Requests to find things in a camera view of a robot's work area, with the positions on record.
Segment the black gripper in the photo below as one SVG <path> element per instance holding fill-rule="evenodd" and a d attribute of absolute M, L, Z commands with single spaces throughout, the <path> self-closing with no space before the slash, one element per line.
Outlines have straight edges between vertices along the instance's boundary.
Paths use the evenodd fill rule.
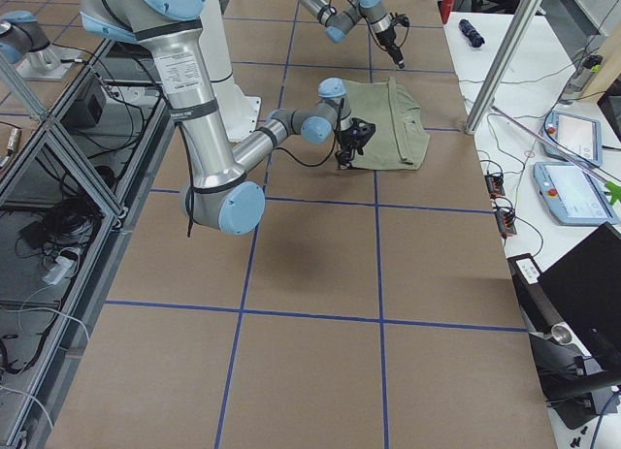
<path fill-rule="evenodd" d="M 376 132 L 376 125 L 366 120 L 353 117 L 349 128 L 339 130 L 336 133 L 339 149 L 336 152 L 336 160 L 341 170 L 350 168 L 353 164 L 365 164 L 366 158 L 364 147 Z"/>
<path fill-rule="evenodd" d="M 391 56 L 393 63 L 399 69 L 404 69 L 406 67 L 405 60 L 401 47 L 396 42 L 395 28 L 397 26 L 409 28 L 409 17 L 406 14 L 390 13 L 371 23 L 377 44 Z"/>

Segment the silver blue background robot arm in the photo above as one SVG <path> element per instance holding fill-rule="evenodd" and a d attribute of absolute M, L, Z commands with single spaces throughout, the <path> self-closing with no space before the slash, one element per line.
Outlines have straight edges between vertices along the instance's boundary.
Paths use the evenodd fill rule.
<path fill-rule="evenodd" d="M 25 10 L 1 15 L 1 55 L 25 80 L 62 80 L 70 68 L 37 18 Z"/>

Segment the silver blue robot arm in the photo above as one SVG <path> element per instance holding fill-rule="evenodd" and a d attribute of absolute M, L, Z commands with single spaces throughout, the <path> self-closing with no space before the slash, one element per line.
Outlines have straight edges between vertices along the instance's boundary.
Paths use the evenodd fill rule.
<path fill-rule="evenodd" d="M 184 140 L 189 183 L 183 206 L 191 225 L 243 235 L 260 222 L 266 202 L 249 171 L 287 138 L 320 144 L 335 138 L 345 166 L 376 131 L 353 116 L 343 81 L 318 86 L 318 102 L 306 110 L 278 110 L 264 126 L 231 144 L 200 47 L 201 17 L 217 0 L 81 0 L 88 32 L 146 48 L 155 63 L 170 116 Z"/>
<path fill-rule="evenodd" d="M 382 0 L 296 0 L 322 26 L 327 37 L 335 44 L 361 21 L 375 43 L 386 52 L 398 69 L 406 67 L 402 44 L 397 41 L 396 27 L 409 30 L 409 18 L 405 14 L 389 13 Z"/>

